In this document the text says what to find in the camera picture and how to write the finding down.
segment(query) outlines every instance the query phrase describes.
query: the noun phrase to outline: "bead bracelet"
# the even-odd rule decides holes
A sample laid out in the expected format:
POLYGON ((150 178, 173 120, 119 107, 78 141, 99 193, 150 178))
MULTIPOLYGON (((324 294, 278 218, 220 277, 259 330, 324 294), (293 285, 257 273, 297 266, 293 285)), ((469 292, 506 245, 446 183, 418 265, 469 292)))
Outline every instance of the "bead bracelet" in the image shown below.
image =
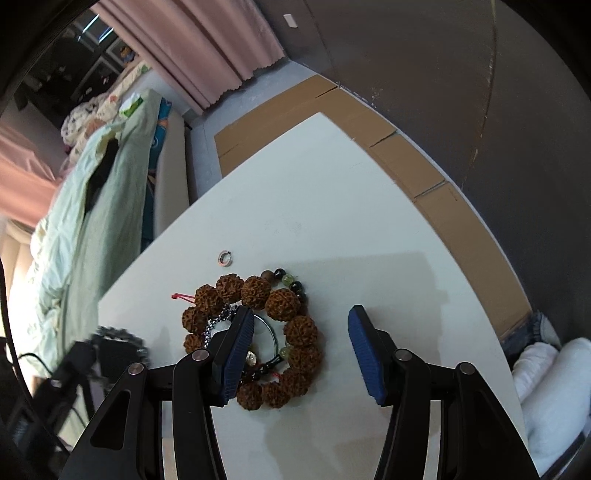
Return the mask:
POLYGON ((308 391, 322 361, 322 353, 317 346, 318 328, 307 315, 304 287, 291 274, 282 268, 274 272, 265 270, 260 276, 247 280, 228 274, 220 277, 215 287, 199 287, 194 296, 174 294, 172 297, 194 304, 183 312, 182 318, 183 327, 189 331, 183 344, 187 353, 207 348, 215 325, 223 320, 231 321, 238 302, 253 310, 265 310, 273 320, 286 322, 283 327, 285 347, 278 350, 273 328, 255 315, 272 334, 275 355, 260 364, 252 349, 248 352, 236 395, 244 409, 257 410, 263 403, 280 408, 292 397, 308 391), (288 288, 273 290, 272 286, 279 282, 288 288), (289 367, 279 374, 276 370, 283 361, 287 361, 289 367), (269 374, 278 381, 259 383, 269 374))

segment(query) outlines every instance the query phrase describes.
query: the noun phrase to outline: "green bead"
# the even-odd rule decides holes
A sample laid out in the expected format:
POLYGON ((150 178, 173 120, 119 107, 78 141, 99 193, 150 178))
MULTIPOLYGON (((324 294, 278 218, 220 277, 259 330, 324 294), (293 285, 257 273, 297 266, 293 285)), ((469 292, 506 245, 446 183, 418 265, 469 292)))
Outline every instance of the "green bead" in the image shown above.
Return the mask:
POLYGON ((283 278, 281 279, 281 283, 283 283, 286 287, 289 287, 295 281, 296 279, 294 278, 294 276, 290 275, 289 273, 283 275, 283 278))
POLYGON ((290 357, 290 351, 291 351, 291 347, 290 346, 285 346, 281 350, 279 350, 279 356, 283 360, 287 360, 290 357))

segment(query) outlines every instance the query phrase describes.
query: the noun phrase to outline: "red string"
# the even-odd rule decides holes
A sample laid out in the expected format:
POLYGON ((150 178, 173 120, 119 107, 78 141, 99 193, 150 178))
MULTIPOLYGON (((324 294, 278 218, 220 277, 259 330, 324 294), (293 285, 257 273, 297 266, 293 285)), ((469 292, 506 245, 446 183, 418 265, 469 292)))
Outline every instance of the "red string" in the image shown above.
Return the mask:
POLYGON ((193 297, 192 295, 185 295, 184 293, 173 293, 170 296, 170 298, 172 298, 173 300, 181 299, 189 303, 195 303, 195 297, 193 297))

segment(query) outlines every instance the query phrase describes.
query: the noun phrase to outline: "metal screw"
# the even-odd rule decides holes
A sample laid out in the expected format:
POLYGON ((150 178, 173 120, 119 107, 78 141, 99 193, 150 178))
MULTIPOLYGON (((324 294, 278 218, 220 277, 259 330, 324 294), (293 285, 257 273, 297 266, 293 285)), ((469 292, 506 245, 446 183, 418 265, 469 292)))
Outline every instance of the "metal screw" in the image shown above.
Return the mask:
POLYGON ((193 360, 195 360, 196 362, 202 362, 208 356, 209 356, 209 352, 207 350, 204 350, 203 348, 201 348, 199 350, 195 350, 193 352, 193 354, 191 355, 191 357, 193 358, 193 360))
POLYGON ((460 372, 465 375, 472 375, 476 372, 476 368, 474 368, 474 365, 464 362, 460 364, 460 372))
POLYGON ((394 352, 394 355, 401 362, 408 362, 413 357, 412 353, 406 350, 405 348, 399 348, 398 350, 396 350, 396 352, 394 352))
POLYGON ((127 371, 131 375, 137 375, 144 371, 144 366, 142 364, 131 364, 127 371))

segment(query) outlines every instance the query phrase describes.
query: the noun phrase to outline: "white table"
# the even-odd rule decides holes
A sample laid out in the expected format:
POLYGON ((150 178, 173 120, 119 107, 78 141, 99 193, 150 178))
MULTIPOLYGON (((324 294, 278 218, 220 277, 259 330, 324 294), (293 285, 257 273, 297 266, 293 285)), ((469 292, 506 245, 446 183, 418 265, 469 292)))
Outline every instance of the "white table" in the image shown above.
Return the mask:
MULTIPOLYGON (((249 412, 236 401, 213 409, 230 480, 373 478, 390 411, 367 394, 353 354, 354 304, 426 362, 474 363, 525 438, 511 373, 460 268, 395 183, 320 113, 256 153, 157 238, 101 301, 100 324, 144 338, 154 366, 172 364, 184 356, 187 304, 171 293, 277 267, 304 283, 325 362, 310 392, 280 410, 249 412), (217 265, 225 249, 230 268, 217 265)), ((282 324, 275 326, 281 341, 282 324)), ((435 478, 439 448, 439 407, 432 411, 426 478, 435 478)))

